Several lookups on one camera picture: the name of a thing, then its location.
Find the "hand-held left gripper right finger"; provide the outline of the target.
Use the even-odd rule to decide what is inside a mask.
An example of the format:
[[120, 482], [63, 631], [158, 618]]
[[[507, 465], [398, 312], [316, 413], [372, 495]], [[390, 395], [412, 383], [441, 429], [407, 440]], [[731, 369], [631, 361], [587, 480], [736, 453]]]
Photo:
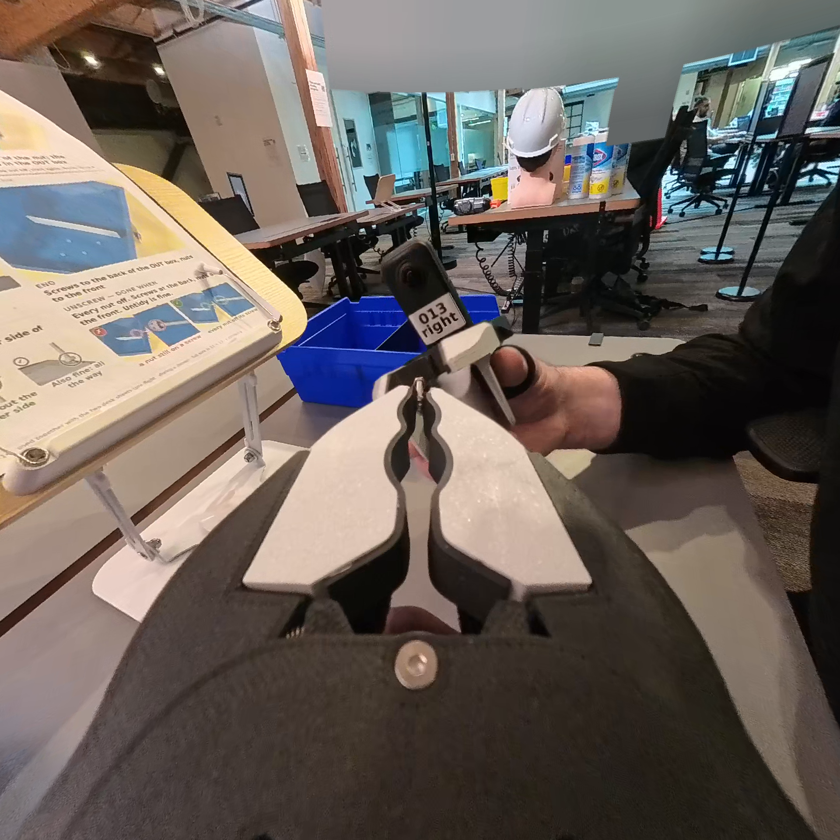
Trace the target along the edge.
[[481, 627], [499, 602], [592, 588], [560, 514], [551, 463], [438, 387], [425, 396], [425, 430], [436, 481], [429, 576], [469, 627]]

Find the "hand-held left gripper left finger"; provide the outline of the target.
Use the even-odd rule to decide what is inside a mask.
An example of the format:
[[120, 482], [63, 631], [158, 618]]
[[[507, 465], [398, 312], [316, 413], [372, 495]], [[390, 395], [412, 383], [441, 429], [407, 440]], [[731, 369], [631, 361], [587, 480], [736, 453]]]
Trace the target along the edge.
[[244, 574], [245, 588], [329, 598], [378, 634], [410, 560], [403, 479], [414, 390], [399, 385], [330, 429], [303, 466]]

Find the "person's right forearm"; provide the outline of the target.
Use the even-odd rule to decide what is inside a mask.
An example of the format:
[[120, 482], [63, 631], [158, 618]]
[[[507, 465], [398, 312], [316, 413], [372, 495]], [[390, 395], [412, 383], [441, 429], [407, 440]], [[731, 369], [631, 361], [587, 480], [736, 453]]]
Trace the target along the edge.
[[828, 404], [838, 324], [796, 325], [752, 307], [734, 334], [662, 354], [599, 363], [621, 397], [614, 440], [597, 451], [660, 459], [725, 458], [763, 417]]

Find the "person's right hand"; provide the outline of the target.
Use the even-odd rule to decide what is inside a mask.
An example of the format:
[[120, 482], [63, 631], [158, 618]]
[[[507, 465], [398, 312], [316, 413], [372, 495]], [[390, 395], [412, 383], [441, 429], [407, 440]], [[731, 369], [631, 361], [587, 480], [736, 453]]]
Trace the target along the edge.
[[528, 450], [548, 455], [556, 449], [610, 448], [618, 438], [623, 399], [615, 376], [597, 366], [555, 366], [516, 346], [493, 353], [490, 363], [508, 398], [515, 423], [512, 435]]

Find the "blue divided plastic bin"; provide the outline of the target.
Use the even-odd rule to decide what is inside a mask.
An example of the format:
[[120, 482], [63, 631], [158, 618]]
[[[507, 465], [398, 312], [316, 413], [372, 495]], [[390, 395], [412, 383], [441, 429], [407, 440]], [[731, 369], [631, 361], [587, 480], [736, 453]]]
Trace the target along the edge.
[[343, 298], [310, 318], [279, 360], [303, 402], [356, 408], [375, 397], [381, 377], [402, 368], [435, 383], [437, 359], [426, 357], [431, 345], [479, 322], [511, 335], [493, 295], [460, 298], [449, 290]]

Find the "wooden top desk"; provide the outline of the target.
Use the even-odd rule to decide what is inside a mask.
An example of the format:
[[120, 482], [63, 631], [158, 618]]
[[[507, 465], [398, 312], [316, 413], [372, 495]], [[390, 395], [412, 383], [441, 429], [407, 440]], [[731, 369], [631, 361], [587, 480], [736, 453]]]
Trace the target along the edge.
[[414, 236], [415, 231], [425, 224], [420, 210], [423, 203], [393, 204], [374, 207], [355, 220], [360, 232], [367, 237], [374, 249], [378, 249], [379, 239], [389, 238], [392, 242], [388, 250], [394, 249]]
[[549, 313], [550, 300], [553, 299], [550, 292], [553, 277], [544, 258], [548, 233], [571, 224], [584, 227], [583, 284], [577, 292], [561, 291], [557, 307], [562, 311], [578, 309], [586, 324], [591, 327], [594, 323], [595, 280], [602, 261], [605, 224], [612, 221], [614, 216], [628, 216], [633, 220], [636, 210], [642, 205], [640, 195], [632, 186], [626, 185], [616, 195], [566, 198], [546, 206], [516, 208], [503, 203], [483, 213], [453, 217], [449, 225], [464, 228], [468, 241], [472, 243], [489, 242], [500, 234], [525, 237], [521, 332], [538, 334], [541, 317]]
[[300, 285], [307, 279], [294, 258], [323, 250], [333, 261], [339, 293], [358, 300], [364, 293], [352, 249], [347, 240], [360, 231], [365, 211], [306, 217], [294, 222], [255, 228], [235, 234], [237, 241], [255, 253], [257, 259], [299, 298]]

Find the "wooden laptop stand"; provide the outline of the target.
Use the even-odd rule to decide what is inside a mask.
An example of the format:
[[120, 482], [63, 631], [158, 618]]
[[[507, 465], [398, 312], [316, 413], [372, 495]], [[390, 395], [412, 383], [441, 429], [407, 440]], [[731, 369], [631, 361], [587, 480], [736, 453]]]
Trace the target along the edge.
[[409, 190], [395, 191], [396, 176], [394, 174], [381, 175], [376, 181], [372, 197], [366, 202], [374, 208], [384, 209], [418, 209], [426, 205], [422, 192]]

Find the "black pole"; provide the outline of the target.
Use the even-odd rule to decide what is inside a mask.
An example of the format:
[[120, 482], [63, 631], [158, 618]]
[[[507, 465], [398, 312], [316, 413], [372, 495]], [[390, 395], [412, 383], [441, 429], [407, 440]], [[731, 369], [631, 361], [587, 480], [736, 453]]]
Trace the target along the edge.
[[428, 169], [428, 189], [429, 189], [429, 207], [428, 219], [430, 229], [430, 239], [436, 251], [437, 257], [443, 259], [442, 242], [440, 237], [439, 215], [438, 215], [438, 197], [437, 197], [437, 181], [434, 166], [434, 151], [432, 144], [431, 125], [429, 122], [429, 109], [427, 94], [421, 93], [421, 106], [423, 115], [423, 128], [425, 132], [425, 147], [427, 153], [427, 169]]

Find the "pink mannequin head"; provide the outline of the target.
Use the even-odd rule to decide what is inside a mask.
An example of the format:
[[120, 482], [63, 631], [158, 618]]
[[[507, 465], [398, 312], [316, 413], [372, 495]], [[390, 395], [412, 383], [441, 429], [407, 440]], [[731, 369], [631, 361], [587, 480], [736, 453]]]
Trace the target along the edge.
[[564, 143], [533, 156], [509, 155], [508, 200], [512, 208], [547, 207], [564, 197]]

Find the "blue label wipes canister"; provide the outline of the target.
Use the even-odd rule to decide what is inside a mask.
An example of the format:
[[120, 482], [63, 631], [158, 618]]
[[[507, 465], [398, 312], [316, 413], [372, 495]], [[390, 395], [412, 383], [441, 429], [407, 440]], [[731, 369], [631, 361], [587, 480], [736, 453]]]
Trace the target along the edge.
[[582, 134], [573, 139], [570, 150], [570, 179], [568, 198], [582, 200], [590, 194], [595, 136]]

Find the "white hard hat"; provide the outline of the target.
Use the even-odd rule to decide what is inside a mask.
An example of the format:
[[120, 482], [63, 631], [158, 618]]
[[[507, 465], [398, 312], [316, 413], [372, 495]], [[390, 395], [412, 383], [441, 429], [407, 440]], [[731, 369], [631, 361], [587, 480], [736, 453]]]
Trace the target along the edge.
[[532, 88], [524, 93], [509, 118], [507, 150], [518, 159], [546, 155], [564, 139], [564, 101], [554, 87]]

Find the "black mesh office chair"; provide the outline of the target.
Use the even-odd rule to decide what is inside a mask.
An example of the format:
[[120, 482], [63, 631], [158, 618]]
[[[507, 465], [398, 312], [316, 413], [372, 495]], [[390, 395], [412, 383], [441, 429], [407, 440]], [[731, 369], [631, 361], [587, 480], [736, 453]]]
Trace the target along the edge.
[[746, 427], [745, 434], [751, 455], [774, 476], [818, 483], [826, 441], [825, 408], [761, 417]]

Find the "laminated instruction sheet board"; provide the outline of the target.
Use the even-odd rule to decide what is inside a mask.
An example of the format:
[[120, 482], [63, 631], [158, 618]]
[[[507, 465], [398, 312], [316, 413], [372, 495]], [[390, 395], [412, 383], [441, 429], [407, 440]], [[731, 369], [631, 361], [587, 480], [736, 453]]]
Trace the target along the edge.
[[62, 480], [273, 350], [249, 252], [175, 189], [126, 172], [2, 93], [3, 488]]

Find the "person's black clad torso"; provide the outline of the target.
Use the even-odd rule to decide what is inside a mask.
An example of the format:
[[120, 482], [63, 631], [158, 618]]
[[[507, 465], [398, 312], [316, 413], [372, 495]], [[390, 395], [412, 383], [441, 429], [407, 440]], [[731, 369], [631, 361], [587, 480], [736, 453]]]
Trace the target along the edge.
[[825, 436], [811, 528], [807, 608], [812, 656], [838, 718], [839, 432], [838, 186], [805, 224], [772, 288], [759, 301], [769, 316], [770, 408], [764, 415], [818, 409]]

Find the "black stanchion post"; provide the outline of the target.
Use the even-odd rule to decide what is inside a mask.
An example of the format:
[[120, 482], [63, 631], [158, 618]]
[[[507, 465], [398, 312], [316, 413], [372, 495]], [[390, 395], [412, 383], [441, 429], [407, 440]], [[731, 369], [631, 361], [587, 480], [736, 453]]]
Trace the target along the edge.
[[740, 282], [737, 287], [722, 287], [718, 289], [716, 297], [720, 300], [726, 302], [752, 302], [761, 294], [759, 289], [749, 286], [748, 280], [750, 279], [752, 268], [759, 255], [763, 239], [770, 225], [774, 209], [781, 199], [783, 189], [786, 188], [787, 183], [790, 180], [791, 168], [795, 156], [795, 142], [793, 140], [786, 139], [772, 142], [771, 146], [773, 151], [775, 151], [780, 144], [783, 144], [784, 152], [781, 158], [776, 183], [767, 206], [764, 209], [762, 221], [759, 226], [758, 233], [753, 240], [752, 249], [749, 253], [747, 263], [743, 268]]
[[702, 265], [723, 265], [729, 264], [734, 260], [734, 250], [732, 247], [726, 245], [726, 238], [744, 183], [746, 182], [749, 162], [752, 157], [755, 144], [756, 132], [754, 131], [748, 134], [748, 137], [741, 142], [741, 150], [739, 152], [734, 176], [734, 193], [731, 196], [717, 243], [713, 248], [703, 248], [699, 254], [698, 262]]

